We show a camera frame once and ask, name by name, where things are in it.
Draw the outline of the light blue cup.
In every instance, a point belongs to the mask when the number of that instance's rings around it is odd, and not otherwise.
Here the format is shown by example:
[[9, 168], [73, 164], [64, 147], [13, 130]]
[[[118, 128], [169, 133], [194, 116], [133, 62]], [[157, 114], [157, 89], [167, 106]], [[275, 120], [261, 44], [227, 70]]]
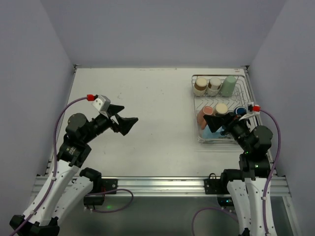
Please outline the light blue cup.
[[220, 127], [216, 132], [211, 132], [208, 125], [205, 126], [204, 130], [202, 131], [201, 137], [203, 139], [221, 139], [226, 138], [227, 135], [222, 135], [221, 132], [223, 131], [223, 128]]

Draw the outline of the brown white cup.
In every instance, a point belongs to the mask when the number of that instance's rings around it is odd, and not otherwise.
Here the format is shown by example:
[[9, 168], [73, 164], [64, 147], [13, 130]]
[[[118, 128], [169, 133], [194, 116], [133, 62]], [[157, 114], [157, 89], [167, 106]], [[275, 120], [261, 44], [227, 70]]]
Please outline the brown white cup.
[[204, 77], [197, 77], [193, 86], [193, 93], [196, 96], [203, 96], [207, 88], [207, 80]]
[[209, 96], [216, 96], [221, 88], [221, 80], [218, 77], [212, 77], [206, 88], [206, 92]]
[[228, 106], [224, 103], [218, 103], [215, 107], [214, 107], [214, 111], [213, 114], [215, 116], [224, 116], [228, 113]]

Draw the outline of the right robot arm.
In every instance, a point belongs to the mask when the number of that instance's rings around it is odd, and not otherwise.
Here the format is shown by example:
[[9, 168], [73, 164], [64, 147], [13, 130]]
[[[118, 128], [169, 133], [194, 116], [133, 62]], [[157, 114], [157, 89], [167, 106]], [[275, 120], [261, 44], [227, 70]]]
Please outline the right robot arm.
[[250, 130], [245, 116], [204, 116], [211, 132], [222, 128], [242, 148], [239, 169], [225, 169], [220, 180], [233, 200], [241, 236], [277, 235], [270, 198], [272, 170], [267, 152], [273, 133], [263, 125]]

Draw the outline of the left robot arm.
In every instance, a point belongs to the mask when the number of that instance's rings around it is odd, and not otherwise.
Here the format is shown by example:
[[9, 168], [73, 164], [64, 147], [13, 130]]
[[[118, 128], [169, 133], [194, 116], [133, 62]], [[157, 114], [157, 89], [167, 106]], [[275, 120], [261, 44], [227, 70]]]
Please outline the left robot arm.
[[80, 168], [92, 150], [90, 141], [108, 129], [125, 136], [138, 122], [138, 118], [121, 117], [118, 113], [123, 109], [110, 105], [105, 114], [91, 120], [82, 113], [69, 117], [53, 171], [24, 213], [11, 218], [12, 235], [56, 236], [60, 223], [80, 200], [115, 192], [102, 186], [100, 172]]

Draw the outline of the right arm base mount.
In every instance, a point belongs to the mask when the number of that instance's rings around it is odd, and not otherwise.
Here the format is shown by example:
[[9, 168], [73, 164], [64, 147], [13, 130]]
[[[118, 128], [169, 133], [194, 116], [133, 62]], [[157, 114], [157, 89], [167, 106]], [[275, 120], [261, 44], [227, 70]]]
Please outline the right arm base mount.
[[210, 173], [209, 176], [204, 179], [204, 190], [206, 195], [216, 195], [219, 206], [223, 208], [234, 207], [232, 198], [227, 197], [229, 192], [215, 173]]

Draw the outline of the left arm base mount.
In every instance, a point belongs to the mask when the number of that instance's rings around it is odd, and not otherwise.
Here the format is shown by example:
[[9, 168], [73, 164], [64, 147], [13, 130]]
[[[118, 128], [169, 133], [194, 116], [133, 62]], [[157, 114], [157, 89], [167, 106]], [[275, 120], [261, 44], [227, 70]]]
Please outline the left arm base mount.
[[92, 195], [92, 193], [106, 192], [117, 189], [118, 180], [116, 178], [101, 178], [94, 182], [96, 186], [88, 193], [88, 196], [83, 198], [83, 204], [86, 207], [95, 209], [96, 206], [101, 206], [105, 202], [105, 195]]

